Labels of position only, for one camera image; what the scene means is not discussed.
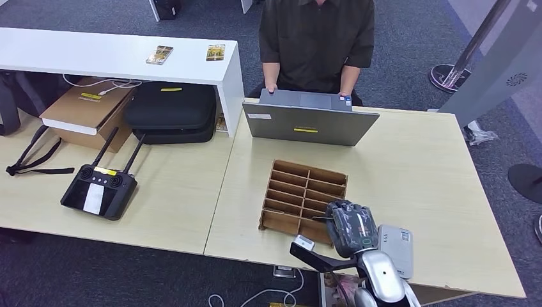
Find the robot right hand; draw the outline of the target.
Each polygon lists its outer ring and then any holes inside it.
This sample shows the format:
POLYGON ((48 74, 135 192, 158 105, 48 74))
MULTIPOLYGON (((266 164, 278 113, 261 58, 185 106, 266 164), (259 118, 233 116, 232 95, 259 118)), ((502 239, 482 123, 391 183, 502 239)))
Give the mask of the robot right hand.
POLYGON ((378 248, 378 229, 369 207, 348 200, 327 204, 325 213, 328 235, 339 256, 378 248))

